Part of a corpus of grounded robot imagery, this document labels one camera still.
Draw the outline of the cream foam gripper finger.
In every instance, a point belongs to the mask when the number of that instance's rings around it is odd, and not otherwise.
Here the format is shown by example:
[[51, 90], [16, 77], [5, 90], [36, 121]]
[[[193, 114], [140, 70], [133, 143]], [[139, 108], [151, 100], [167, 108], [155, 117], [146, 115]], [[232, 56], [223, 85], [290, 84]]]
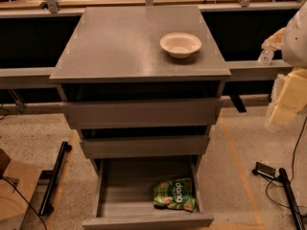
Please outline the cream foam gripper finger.
[[282, 48], [283, 36], [285, 34], [285, 28], [281, 28], [271, 36], [269, 36], [261, 45], [263, 50], [277, 51]]
[[307, 70], [295, 68], [287, 76], [279, 74], [272, 89], [268, 122], [276, 127], [284, 127], [306, 105]]

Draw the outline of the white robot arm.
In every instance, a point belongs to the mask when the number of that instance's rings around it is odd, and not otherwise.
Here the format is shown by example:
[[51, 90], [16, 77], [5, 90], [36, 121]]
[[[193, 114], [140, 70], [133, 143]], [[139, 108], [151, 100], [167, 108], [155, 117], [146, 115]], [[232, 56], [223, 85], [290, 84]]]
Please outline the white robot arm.
[[287, 76], [276, 79], [276, 98], [269, 107], [268, 125], [285, 127], [307, 105], [307, 2], [261, 48], [259, 64], [270, 65], [274, 52], [280, 50], [282, 59], [294, 67]]

